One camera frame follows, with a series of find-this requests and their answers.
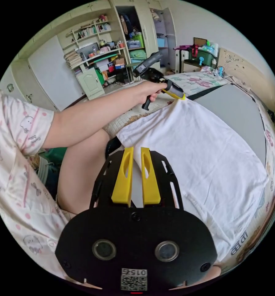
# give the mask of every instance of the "qr code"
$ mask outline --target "qr code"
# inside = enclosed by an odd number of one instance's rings
[[[132,275],[132,274],[138,274],[133,271],[138,271],[138,269],[123,269],[122,270],[121,290],[146,291],[147,290],[147,276]]]

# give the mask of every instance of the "patterned bedsheet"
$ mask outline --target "patterned bedsheet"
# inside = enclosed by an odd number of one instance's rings
[[[259,99],[249,89],[246,89],[238,79],[234,78],[234,80],[229,81],[220,77],[216,71],[211,70],[209,67],[204,67],[203,71],[200,72],[180,73],[170,75],[167,78],[182,87],[187,97],[213,86],[225,85],[232,82],[236,83],[237,81],[244,91],[254,97],[263,120],[264,136],[266,139],[266,170],[269,181],[265,187],[264,194],[260,198],[258,209],[250,225],[222,261],[220,267],[222,273],[225,273],[241,263],[253,252],[263,234],[268,230],[268,223],[270,223],[271,218],[275,215],[275,125]],[[173,99],[169,95],[159,94],[157,100],[150,104],[149,111],[143,110],[141,106],[136,106],[105,126],[104,129],[113,138],[125,125],[130,124],[140,117],[147,116],[172,102]]]
[[[255,97],[255,101],[259,107],[264,124],[266,171],[269,176],[269,181],[265,187],[264,194],[261,196],[259,206],[250,225],[223,260],[221,265],[222,273],[229,271],[231,268],[241,263],[254,251],[256,244],[266,231],[267,224],[275,211],[275,125],[258,98]]]

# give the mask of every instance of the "bed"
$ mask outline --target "bed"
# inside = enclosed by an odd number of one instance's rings
[[[221,261],[220,266],[224,274],[235,268],[254,251],[275,219],[275,125],[267,112],[267,108],[272,111],[275,109],[275,85],[267,81],[247,61],[225,49],[220,49],[219,64],[225,68],[225,78],[220,77],[217,71],[209,67],[204,67],[200,72],[180,73],[167,78],[181,86],[187,97],[194,98],[196,102],[212,111],[241,135],[268,173],[269,181],[251,223],[230,253]],[[159,94],[158,99],[150,104],[149,111],[137,106],[105,126],[104,129],[113,138],[124,126],[172,102],[170,96]],[[242,117],[235,116],[235,113],[242,114]],[[135,170],[133,192],[140,195],[139,168]]]

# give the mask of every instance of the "pink pajamas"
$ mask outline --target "pink pajamas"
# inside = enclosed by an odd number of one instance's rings
[[[53,116],[0,91],[0,215],[38,265],[67,278],[54,251],[71,216],[59,209],[26,159],[42,147]]]

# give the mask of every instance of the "headboard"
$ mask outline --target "headboard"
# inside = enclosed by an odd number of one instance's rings
[[[218,66],[223,66],[225,73],[235,76],[249,86],[263,103],[274,111],[275,82],[268,80],[248,61],[224,48],[220,48]]]

